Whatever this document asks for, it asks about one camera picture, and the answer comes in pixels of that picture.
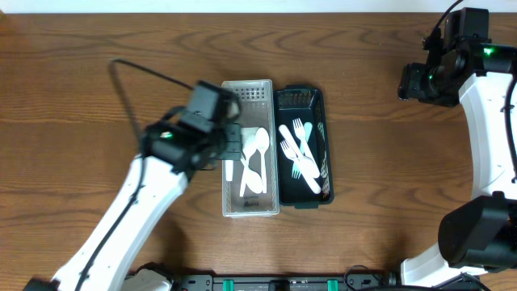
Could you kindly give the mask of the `white plastic spoon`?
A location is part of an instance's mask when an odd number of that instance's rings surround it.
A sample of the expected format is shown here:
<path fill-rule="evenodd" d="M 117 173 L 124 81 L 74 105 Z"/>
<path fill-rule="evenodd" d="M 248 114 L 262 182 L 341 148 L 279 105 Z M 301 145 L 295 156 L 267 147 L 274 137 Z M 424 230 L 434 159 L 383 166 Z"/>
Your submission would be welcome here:
<path fill-rule="evenodd" d="M 270 139 L 269 134 L 265 128 L 259 128 L 255 134 L 255 145 L 261 155 L 261 179 L 263 186 L 263 193 L 267 192 L 267 172 L 266 172 L 266 159 L 265 153 L 267 152 Z"/>
<path fill-rule="evenodd" d="M 225 160 L 225 180 L 228 182 L 233 181 L 233 160 Z"/>
<path fill-rule="evenodd" d="M 294 149 L 296 155 L 298 158 L 300 158 L 303 162 L 305 162 L 305 165 L 309 168 L 312 176 L 316 179 L 319 177 L 320 172 L 315 165 L 315 162 L 312 162 L 310 159 L 306 158 L 304 155 L 301 155 L 300 147 L 297 145 L 297 143 L 294 140 L 294 137 L 292 136 L 291 132 L 289 131 L 288 127 L 285 124 L 282 124 L 279 126 L 279 131 L 281 136 L 288 142 L 288 144 Z"/>
<path fill-rule="evenodd" d="M 248 135 L 245 139 L 244 146 L 243 146 L 244 158 L 246 159 L 246 161 L 248 163 L 250 163 L 250 158 L 255 153 L 255 151 L 256 151 L 255 137 L 254 137 L 254 135 Z M 244 179 L 242 178 L 240 197 L 244 196 L 246 187 L 247 187 L 246 183 L 244 182 Z"/>

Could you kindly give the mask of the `white plastic utensil handle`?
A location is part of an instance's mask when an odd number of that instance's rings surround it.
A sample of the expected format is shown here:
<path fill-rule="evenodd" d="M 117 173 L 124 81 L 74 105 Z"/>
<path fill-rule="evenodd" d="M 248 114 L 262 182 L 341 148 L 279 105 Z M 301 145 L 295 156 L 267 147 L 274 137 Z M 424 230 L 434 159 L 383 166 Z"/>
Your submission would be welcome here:
<path fill-rule="evenodd" d="M 244 157 L 241 157 L 241 163 L 244 166 L 242 178 L 246 183 L 246 186 L 256 194 L 263 192 L 263 182 L 259 173 L 252 171 L 249 167 L 249 163 Z"/>

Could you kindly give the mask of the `white plastic fork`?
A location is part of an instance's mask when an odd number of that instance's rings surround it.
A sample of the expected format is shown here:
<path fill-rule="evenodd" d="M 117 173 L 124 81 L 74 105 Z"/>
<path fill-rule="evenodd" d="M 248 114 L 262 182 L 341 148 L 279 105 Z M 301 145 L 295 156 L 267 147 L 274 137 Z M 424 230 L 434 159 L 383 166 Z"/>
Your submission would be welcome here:
<path fill-rule="evenodd" d="M 294 149 L 288 144 L 286 140 L 281 141 L 280 143 L 281 149 L 284 152 L 284 155 L 293 161 L 293 164 L 298 167 L 301 172 L 301 175 L 304 177 L 305 182 L 308 184 L 309 188 L 314 194 L 319 194 L 321 192 L 321 187 L 312 176 L 309 168 L 305 165 L 300 158 L 297 157 Z"/>
<path fill-rule="evenodd" d="M 305 130 L 305 141 L 309 142 L 310 134 L 312 132 L 313 125 L 310 122 L 304 123 L 304 130 Z M 299 179 L 301 177 L 301 172 L 297 165 L 292 165 L 292 177 L 294 179 Z"/>
<path fill-rule="evenodd" d="M 301 142 L 300 156 L 304 155 L 306 158 L 310 159 L 312 162 L 315 162 L 312 152 L 309 148 L 308 142 L 306 141 L 307 134 L 305 131 L 305 127 L 304 127 L 303 123 L 301 122 L 301 119 L 296 118 L 292 121 L 292 123 L 293 123 L 293 128 L 295 131 L 295 135 Z"/>

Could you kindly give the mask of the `white plastic fork top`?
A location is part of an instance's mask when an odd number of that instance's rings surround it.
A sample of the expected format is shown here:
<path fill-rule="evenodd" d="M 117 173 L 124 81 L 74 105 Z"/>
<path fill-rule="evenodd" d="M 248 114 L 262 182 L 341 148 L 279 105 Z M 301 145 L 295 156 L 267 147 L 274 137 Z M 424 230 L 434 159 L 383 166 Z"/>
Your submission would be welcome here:
<path fill-rule="evenodd" d="M 304 123 L 304 130 L 305 130 L 305 141 L 309 142 L 310 134 L 312 132 L 313 125 L 310 122 Z M 294 179 L 299 179 L 301 177 L 301 172 L 297 165 L 292 165 L 292 177 Z"/>

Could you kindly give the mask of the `black plastic basket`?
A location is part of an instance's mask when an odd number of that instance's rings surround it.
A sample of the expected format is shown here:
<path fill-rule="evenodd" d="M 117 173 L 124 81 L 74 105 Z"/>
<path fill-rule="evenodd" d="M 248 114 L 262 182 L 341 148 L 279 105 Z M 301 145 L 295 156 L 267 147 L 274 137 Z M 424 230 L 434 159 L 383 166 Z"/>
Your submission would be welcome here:
<path fill-rule="evenodd" d="M 330 204 L 334 200 L 334 185 L 322 92 L 313 86 L 287 85 L 274 92 L 274 113 L 275 125 L 285 124 L 290 132 L 294 131 L 292 121 L 296 118 L 300 118 L 303 124 L 310 122 L 313 125 L 308 145 L 320 171 L 316 181 L 322 188 L 319 194 L 314 194 L 303 176 L 294 179 L 293 161 L 278 149 L 280 203 L 297 209 L 316 209 L 319 205 Z"/>

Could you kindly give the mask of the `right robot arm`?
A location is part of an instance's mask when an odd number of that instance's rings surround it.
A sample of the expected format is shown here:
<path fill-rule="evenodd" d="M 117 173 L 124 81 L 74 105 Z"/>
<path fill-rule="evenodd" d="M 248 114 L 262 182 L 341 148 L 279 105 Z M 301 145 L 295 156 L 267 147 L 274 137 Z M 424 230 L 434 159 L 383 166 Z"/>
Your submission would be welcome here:
<path fill-rule="evenodd" d="M 404 69 L 398 97 L 460 105 L 473 159 L 471 200 L 442 219 L 435 245 L 401 264 L 403 285 L 437 287 L 516 267 L 516 50 L 488 39 L 423 48 L 426 63 Z"/>

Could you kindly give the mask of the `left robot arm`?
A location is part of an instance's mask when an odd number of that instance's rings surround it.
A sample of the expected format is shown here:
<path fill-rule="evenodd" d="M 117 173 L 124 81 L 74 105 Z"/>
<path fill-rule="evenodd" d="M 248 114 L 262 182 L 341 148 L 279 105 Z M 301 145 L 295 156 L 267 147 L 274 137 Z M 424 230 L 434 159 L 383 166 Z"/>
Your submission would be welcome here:
<path fill-rule="evenodd" d="M 164 271 L 129 269 L 165 211 L 185 192 L 192 176 L 227 153 L 241 153 L 237 123 L 148 126 L 142 152 L 132 161 L 116 198 L 80 250 L 51 280 L 31 278 L 27 290 L 171 290 Z"/>

